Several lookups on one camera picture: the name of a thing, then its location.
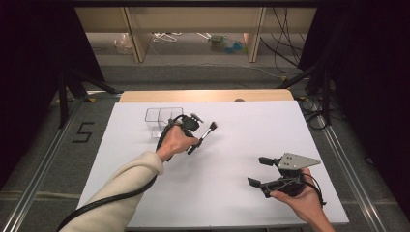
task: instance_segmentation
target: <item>white sleeve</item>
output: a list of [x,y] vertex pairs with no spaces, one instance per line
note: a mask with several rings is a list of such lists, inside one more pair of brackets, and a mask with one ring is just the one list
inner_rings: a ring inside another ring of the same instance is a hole
[[[163,174],[163,164],[154,152],[145,152],[118,169],[86,204],[145,186],[156,175]],[[61,231],[124,231],[135,213],[142,194],[115,201],[74,218]]]

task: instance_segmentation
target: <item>human arm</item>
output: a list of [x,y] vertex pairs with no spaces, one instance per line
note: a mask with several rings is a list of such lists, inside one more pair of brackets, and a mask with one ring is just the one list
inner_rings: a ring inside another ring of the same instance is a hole
[[[186,137],[180,127],[172,127],[155,152],[144,152],[119,168],[86,204],[141,189],[156,175],[163,174],[163,162],[196,144],[197,138]],[[135,213],[142,194],[115,201],[74,218],[61,231],[124,231]]]
[[[305,175],[306,181],[314,185],[310,177],[310,170],[303,168],[302,172],[307,174]],[[315,232],[335,231],[323,212],[319,197],[312,187],[306,186],[302,193],[295,197],[288,196],[281,191],[272,191],[271,196],[289,205],[295,214],[307,222]]]

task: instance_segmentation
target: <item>hand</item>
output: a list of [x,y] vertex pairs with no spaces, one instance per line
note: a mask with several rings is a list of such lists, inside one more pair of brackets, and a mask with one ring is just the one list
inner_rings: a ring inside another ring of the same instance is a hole
[[[307,174],[305,180],[314,185],[308,176],[310,170],[302,168],[302,172]],[[314,231],[335,231],[323,212],[319,197],[313,188],[306,186],[302,193],[295,197],[288,196],[281,191],[272,191],[271,196],[289,205],[300,219],[312,226]]]
[[162,145],[157,150],[157,154],[162,162],[165,162],[173,155],[186,151],[191,145],[197,144],[198,141],[196,137],[186,137],[181,127],[174,126],[169,129]]

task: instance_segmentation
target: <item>white tabletop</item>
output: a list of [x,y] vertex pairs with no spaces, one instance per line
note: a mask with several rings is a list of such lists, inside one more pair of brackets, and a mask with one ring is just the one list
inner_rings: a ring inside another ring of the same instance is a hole
[[[277,180],[276,167],[259,157],[293,153],[321,160],[296,101],[139,102],[114,106],[78,206],[82,206],[121,165],[158,142],[145,122],[148,108],[182,107],[203,121],[200,137],[215,121],[203,144],[191,155],[176,155],[165,173],[144,193],[129,224],[132,229],[215,229],[297,226],[303,224],[285,204],[265,198],[248,183]],[[323,163],[310,171],[322,188],[331,223],[348,218]]]

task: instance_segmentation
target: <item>printed number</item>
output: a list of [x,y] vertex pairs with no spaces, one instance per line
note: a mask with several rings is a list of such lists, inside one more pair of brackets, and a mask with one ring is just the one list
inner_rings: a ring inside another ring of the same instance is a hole
[[94,125],[94,122],[81,123],[81,126],[79,126],[77,134],[87,134],[87,138],[85,140],[73,140],[73,143],[88,143],[88,140],[90,139],[92,132],[82,131],[82,127],[84,125]]

